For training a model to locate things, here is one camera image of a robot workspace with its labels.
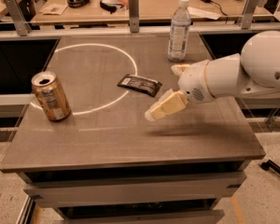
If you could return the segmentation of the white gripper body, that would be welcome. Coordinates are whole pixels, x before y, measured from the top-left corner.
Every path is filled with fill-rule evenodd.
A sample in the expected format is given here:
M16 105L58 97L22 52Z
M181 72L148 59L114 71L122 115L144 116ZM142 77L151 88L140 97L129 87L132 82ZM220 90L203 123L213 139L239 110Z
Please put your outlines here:
M178 80L179 89L194 104L209 103L215 100L206 83L206 68L209 60L190 64Z

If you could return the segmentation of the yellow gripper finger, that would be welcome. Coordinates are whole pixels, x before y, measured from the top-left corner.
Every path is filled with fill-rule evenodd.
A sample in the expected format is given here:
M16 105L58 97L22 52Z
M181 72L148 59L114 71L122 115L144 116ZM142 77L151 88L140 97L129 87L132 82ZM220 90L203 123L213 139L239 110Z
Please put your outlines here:
M188 103L187 95L184 92L170 89L148 109L145 118L149 121L165 118L185 109Z
M171 70L172 72L177 76L177 77L181 77L181 75L183 74L183 72L190 68L189 64L174 64L171 66Z

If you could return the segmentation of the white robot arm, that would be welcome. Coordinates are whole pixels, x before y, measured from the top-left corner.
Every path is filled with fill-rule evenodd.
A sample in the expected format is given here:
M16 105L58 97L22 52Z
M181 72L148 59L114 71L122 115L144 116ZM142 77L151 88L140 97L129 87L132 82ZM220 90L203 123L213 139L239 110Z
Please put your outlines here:
M252 36L242 51L220 59L175 64L178 91L168 90L145 113L149 121L163 119L189 104L203 104L220 97L280 98L280 32Z

